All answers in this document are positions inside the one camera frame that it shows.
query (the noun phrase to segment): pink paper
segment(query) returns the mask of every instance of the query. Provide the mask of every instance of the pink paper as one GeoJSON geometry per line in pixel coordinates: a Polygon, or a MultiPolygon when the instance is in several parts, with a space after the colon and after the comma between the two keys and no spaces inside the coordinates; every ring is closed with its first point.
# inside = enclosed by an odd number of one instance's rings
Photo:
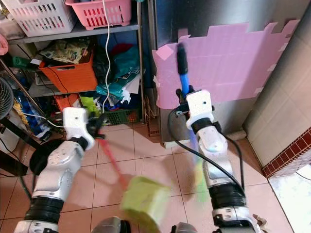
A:
{"type": "MultiPolygon", "coordinates": [[[[269,78],[289,42],[299,20],[289,21],[280,33],[272,33],[277,23],[264,31],[247,33],[248,24],[212,26],[207,36],[179,38],[188,54],[189,80],[194,89],[206,89],[212,102],[255,97],[269,78]]],[[[176,64],[177,43],[153,50],[157,67],[157,105],[178,106],[176,89],[181,88],[176,64]]]]}

